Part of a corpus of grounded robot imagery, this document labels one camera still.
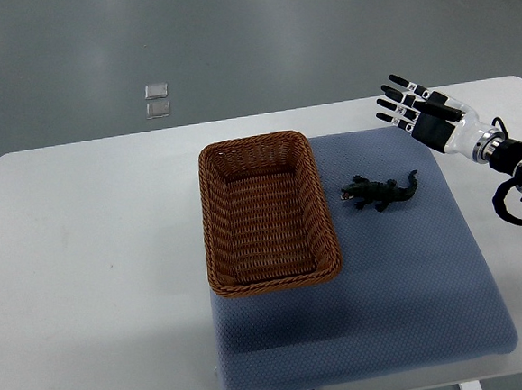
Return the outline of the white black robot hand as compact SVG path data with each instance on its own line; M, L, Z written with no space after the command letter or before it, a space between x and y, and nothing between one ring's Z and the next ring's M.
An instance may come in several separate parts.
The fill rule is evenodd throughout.
M449 95L395 74L389 81L381 87L377 104L383 110L376 117L432 150L485 163L491 148L506 138L503 130L482 122L473 108Z

